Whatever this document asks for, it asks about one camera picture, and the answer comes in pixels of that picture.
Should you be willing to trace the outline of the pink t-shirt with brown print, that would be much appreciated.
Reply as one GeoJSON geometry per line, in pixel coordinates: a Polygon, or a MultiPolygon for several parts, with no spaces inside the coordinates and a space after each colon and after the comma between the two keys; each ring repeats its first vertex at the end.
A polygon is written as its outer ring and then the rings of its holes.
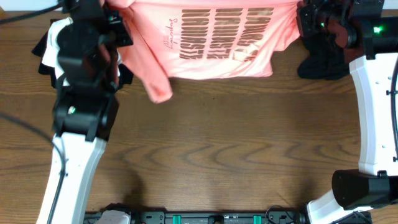
{"type": "Polygon", "coordinates": [[[131,32],[123,64],[154,103],[171,99],[171,78],[269,77],[271,57],[299,37],[297,1],[108,0],[131,32]]]}

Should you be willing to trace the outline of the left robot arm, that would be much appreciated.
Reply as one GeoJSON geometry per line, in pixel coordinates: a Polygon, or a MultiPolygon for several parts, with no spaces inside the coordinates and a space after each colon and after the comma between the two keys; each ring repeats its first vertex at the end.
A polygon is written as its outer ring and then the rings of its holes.
{"type": "Polygon", "coordinates": [[[131,73],[118,48],[132,38],[118,11],[104,1],[62,1],[66,19],[47,33],[42,63],[55,76],[49,179],[37,221],[82,223],[96,167],[108,142],[131,73]]]}

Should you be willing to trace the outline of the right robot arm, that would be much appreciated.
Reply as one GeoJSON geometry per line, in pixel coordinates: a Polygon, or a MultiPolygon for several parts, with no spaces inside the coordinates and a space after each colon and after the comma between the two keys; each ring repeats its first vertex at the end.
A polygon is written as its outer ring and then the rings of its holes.
{"type": "Polygon", "coordinates": [[[349,64],[358,99],[361,153],[357,169],[337,170],[332,188],[307,203],[296,223],[370,223],[372,209],[397,203],[396,1],[302,1],[302,37],[331,34],[349,64]]]}

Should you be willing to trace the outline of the black crumpled garment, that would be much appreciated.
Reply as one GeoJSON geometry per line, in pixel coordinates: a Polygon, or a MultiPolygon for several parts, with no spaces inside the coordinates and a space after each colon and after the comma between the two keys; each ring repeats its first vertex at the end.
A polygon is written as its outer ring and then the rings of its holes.
{"type": "Polygon", "coordinates": [[[335,36],[315,34],[302,37],[309,56],[299,65],[297,74],[310,80],[339,80],[349,74],[343,49],[335,44],[335,36]]]}

